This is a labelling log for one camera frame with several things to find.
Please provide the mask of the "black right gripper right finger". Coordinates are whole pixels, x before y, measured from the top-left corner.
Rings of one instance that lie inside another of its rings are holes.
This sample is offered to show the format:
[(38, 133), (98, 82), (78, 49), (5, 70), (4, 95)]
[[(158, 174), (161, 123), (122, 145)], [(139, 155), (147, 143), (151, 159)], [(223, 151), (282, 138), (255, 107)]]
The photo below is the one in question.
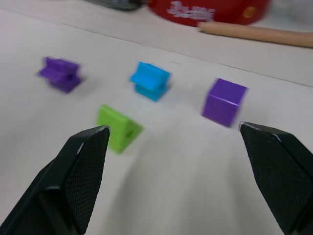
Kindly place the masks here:
[(313, 233), (313, 154), (293, 134), (241, 122), (255, 182), (282, 232)]

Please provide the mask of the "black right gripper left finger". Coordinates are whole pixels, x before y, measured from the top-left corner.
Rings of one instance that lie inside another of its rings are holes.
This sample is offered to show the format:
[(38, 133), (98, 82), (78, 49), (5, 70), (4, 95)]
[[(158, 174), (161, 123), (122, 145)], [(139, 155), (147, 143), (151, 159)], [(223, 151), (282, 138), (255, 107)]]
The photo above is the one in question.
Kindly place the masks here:
[(101, 186), (108, 126), (71, 136), (32, 181), (0, 227), (2, 235), (84, 235)]

